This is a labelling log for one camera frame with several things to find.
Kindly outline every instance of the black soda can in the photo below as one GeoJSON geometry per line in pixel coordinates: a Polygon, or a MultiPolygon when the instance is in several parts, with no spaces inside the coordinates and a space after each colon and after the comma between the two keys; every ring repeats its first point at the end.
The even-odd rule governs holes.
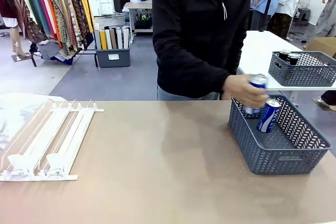
{"type": "Polygon", "coordinates": [[[287,61],[288,60],[288,55],[291,53],[291,51],[288,50],[281,50],[279,52],[279,58],[281,60],[287,61]]]}
{"type": "Polygon", "coordinates": [[[300,59],[300,56],[298,56],[297,54],[289,54],[287,61],[290,65],[296,65],[299,59],[300,59]]]}

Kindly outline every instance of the metal table leg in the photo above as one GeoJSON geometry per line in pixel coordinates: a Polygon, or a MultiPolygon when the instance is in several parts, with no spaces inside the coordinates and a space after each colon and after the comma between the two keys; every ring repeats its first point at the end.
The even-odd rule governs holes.
{"type": "Polygon", "coordinates": [[[30,54],[30,58],[31,58],[31,60],[32,60],[32,62],[33,62],[33,64],[34,64],[34,67],[37,67],[37,66],[36,66],[36,62],[35,62],[35,59],[34,59],[34,54],[30,54]]]}
{"type": "Polygon", "coordinates": [[[95,58],[95,59],[94,59],[94,60],[95,60],[94,62],[95,62],[95,64],[96,64],[96,68],[97,68],[97,67],[98,67],[97,54],[94,54],[94,56],[95,56],[95,57],[94,57],[94,58],[95,58]]]}
{"type": "Polygon", "coordinates": [[[130,12],[130,27],[131,27],[131,40],[130,43],[133,43],[134,40],[134,33],[133,31],[135,30],[135,26],[134,26],[134,14],[135,14],[135,9],[129,9],[130,12]]]}

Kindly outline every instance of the pepsi can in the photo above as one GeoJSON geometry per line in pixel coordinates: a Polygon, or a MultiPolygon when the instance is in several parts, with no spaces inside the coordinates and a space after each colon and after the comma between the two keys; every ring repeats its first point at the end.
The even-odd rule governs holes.
{"type": "Polygon", "coordinates": [[[257,129],[263,133],[269,133],[273,127],[275,120],[281,108],[280,102],[274,99],[266,101],[260,120],[257,124],[257,129]]]}
{"type": "MultiPolygon", "coordinates": [[[[252,74],[251,78],[249,80],[249,83],[256,87],[256,88],[262,88],[265,89],[268,83],[268,78],[264,74],[252,74]]],[[[252,109],[249,107],[244,107],[245,113],[250,115],[259,114],[260,109],[252,109]]]]}

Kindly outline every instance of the white table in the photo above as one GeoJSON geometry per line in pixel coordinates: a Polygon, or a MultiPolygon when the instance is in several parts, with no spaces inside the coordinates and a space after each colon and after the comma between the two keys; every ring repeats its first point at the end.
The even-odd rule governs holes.
{"type": "Polygon", "coordinates": [[[281,50],[302,51],[269,31],[248,31],[238,69],[242,74],[262,73],[266,75],[269,78],[268,90],[291,91],[289,97],[291,101],[295,100],[297,91],[301,90],[336,90],[336,82],[331,87],[285,87],[280,85],[268,73],[268,69],[272,52],[281,50]]]}
{"type": "Polygon", "coordinates": [[[130,12],[130,27],[131,27],[131,43],[133,43],[134,35],[139,33],[152,33],[153,28],[150,29],[136,29],[135,28],[135,10],[136,9],[152,9],[152,1],[137,1],[137,2],[128,2],[125,4],[124,8],[128,8],[130,12]]]}

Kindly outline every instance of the gray storage bin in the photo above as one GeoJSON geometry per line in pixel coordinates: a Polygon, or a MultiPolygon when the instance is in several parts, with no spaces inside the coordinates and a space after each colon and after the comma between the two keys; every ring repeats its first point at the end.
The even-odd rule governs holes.
{"type": "Polygon", "coordinates": [[[331,87],[336,80],[336,60],[322,52],[292,52],[300,56],[293,66],[273,52],[269,74],[286,87],[331,87]]]}
{"type": "Polygon", "coordinates": [[[131,65],[130,48],[111,50],[96,49],[96,53],[101,68],[129,67],[131,65]]]}
{"type": "Polygon", "coordinates": [[[233,100],[229,126],[254,174],[308,174],[331,148],[321,133],[283,95],[271,95],[281,109],[270,133],[257,130],[261,112],[246,114],[233,100]]]}

